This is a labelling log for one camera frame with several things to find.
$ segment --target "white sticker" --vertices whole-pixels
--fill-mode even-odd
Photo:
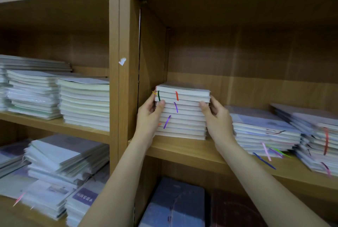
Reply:
[[[123,64],[126,62],[126,60],[127,60],[126,58],[122,58],[122,59],[119,61],[120,65],[123,66]]]

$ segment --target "brown book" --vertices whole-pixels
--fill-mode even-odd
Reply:
[[[211,227],[267,227],[249,197],[213,190],[211,195]]]

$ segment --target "blue book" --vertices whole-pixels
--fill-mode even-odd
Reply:
[[[162,178],[139,227],[205,227],[204,189]]]

